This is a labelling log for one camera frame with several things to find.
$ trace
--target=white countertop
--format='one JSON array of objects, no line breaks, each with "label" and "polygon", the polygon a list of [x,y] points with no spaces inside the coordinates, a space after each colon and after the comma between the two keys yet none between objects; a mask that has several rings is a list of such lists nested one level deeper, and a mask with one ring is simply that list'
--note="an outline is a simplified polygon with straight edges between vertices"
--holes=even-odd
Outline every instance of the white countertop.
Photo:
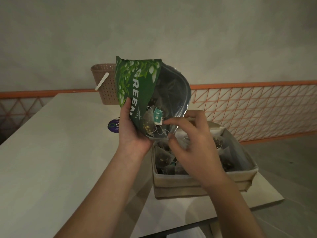
[{"label": "white countertop", "polygon": [[[61,228],[113,157],[119,137],[107,125],[119,112],[98,93],[59,94],[0,145],[0,237],[52,237]],[[250,207],[283,199],[260,174],[243,196]],[[156,200],[146,156],[115,236],[213,217],[207,196]]]}]

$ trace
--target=woven basket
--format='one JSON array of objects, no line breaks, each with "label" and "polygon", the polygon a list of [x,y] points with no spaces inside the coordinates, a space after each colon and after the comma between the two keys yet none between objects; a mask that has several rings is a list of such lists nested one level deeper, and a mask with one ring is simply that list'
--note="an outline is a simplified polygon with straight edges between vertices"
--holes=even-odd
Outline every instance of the woven basket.
[{"label": "woven basket", "polygon": [[103,63],[95,64],[90,69],[93,73],[93,78],[95,79],[96,85],[99,84],[105,73],[109,73],[107,79],[98,89],[102,103],[105,105],[119,104],[116,94],[116,86],[114,82],[115,68],[115,63]]}]

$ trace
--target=left hand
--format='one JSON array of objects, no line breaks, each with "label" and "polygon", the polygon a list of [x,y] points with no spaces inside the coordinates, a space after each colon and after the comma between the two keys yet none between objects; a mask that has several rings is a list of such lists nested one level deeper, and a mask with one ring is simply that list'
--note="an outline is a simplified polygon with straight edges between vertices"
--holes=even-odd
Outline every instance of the left hand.
[{"label": "left hand", "polygon": [[131,99],[127,98],[120,111],[119,147],[117,152],[142,160],[153,145],[153,141],[137,131],[130,119]]}]

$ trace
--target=basket rim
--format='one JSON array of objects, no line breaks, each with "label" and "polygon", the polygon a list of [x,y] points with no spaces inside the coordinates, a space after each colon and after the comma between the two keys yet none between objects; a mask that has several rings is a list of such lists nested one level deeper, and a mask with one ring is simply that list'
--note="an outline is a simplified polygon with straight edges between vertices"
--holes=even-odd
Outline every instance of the basket rim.
[{"label": "basket rim", "polygon": [[90,71],[92,71],[92,72],[107,72],[106,70],[96,70],[96,69],[93,69],[93,67],[94,66],[96,66],[96,65],[102,65],[102,64],[112,64],[112,65],[116,65],[115,63],[97,63],[97,64],[94,64],[91,68],[90,68]]}]

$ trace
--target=round sticker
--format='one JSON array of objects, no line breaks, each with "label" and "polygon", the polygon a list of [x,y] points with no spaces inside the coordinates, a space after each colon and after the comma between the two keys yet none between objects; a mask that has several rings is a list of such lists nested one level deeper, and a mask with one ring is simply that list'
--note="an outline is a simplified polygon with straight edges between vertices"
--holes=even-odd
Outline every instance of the round sticker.
[{"label": "round sticker", "polygon": [[118,133],[119,132],[119,119],[113,119],[108,124],[108,129],[111,132]]}]

